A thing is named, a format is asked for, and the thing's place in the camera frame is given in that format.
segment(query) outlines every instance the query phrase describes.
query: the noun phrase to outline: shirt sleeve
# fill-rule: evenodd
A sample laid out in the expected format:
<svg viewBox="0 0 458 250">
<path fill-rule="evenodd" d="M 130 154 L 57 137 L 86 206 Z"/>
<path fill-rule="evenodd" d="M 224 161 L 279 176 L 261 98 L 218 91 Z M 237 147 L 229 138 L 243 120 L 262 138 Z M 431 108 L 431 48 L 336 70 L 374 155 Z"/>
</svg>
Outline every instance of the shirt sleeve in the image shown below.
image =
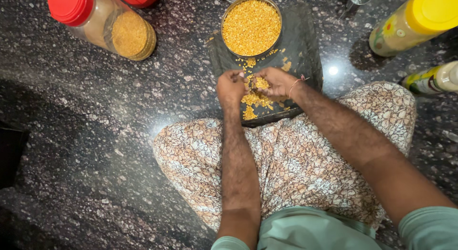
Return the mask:
<svg viewBox="0 0 458 250">
<path fill-rule="evenodd" d="M 216 240 L 211 250 L 250 250 L 250 248 L 238 238 L 225 236 Z"/>
<path fill-rule="evenodd" d="M 407 214 L 399 235 L 409 250 L 455 250 L 458 246 L 458 209 L 432 206 Z"/>
</svg>

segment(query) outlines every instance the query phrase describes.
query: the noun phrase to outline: jar with flower print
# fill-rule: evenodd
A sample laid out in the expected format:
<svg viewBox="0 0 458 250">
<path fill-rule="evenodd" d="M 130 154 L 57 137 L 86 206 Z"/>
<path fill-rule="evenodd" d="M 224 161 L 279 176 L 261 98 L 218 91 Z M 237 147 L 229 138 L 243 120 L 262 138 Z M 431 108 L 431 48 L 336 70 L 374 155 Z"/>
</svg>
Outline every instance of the jar with flower print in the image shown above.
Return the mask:
<svg viewBox="0 0 458 250">
<path fill-rule="evenodd" d="M 395 56 L 458 26 L 458 0 L 409 0 L 381 21 L 369 37 L 375 54 Z"/>
</svg>

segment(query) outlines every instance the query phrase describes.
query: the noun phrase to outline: light green shirt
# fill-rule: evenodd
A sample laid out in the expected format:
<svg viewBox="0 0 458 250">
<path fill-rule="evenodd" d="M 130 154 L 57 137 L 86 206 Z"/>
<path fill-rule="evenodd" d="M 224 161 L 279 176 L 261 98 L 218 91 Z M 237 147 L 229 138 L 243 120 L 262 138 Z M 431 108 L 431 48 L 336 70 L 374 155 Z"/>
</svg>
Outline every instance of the light green shirt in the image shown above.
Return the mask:
<svg viewBox="0 0 458 250">
<path fill-rule="evenodd" d="M 407 214 L 399 235 L 409 250 L 457 250 L 458 209 L 426 207 Z M 258 250 L 389 250 L 367 225 L 312 207 L 290 207 L 261 223 Z M 249 250 L 241 240 L 221 237 L 212 250 Z"/>
</svg>

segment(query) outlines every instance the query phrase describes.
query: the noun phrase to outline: white bottle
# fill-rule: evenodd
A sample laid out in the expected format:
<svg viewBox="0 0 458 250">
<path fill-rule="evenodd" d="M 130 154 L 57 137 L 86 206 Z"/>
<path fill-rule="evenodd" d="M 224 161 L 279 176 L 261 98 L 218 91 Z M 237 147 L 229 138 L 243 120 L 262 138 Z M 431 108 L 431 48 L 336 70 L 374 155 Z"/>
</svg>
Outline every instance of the white bottle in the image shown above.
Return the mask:
<svg viewBox="0 0 458 250">
<path fill-rule="evenodd" d="M 458 92 L 458 61 L 409 75 L 402 85 L 416 95 Z"/>
</svg>

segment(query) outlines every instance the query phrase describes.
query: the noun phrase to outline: granite floor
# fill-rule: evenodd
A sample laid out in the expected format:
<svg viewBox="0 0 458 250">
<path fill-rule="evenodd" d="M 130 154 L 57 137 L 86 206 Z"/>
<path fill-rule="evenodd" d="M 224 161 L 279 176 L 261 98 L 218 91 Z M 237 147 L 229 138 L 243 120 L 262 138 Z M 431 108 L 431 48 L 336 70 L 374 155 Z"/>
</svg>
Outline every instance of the granite floor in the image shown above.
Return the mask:
<svg viewBox="0 0 458 250">
<path fill-rule="evenodd" d="M 371 53 L 371 29 L 406 0 L 372 0 L 341 19 L 346 0 L 274 1 L 312 7 L 332 98 L 458 60 L 456 29 L 393 58 Z M 228 6 L 159 0 L 137 10 L 157 48 L 134 62 L 72 37 L 46 0 L 0 0 L 0 120 L 31 131 L 16 185 L 0 190 L 1 236 L 21 249 L 210 248 L 215 233 L 164 177 L 151 144 L 167 124 L 221 117 L 206 38 Z M 410 159 L 458 203 L 458 95 L 417 103 Z M 402 248 L 388 220 L 377 234 Z"/>
</svg>

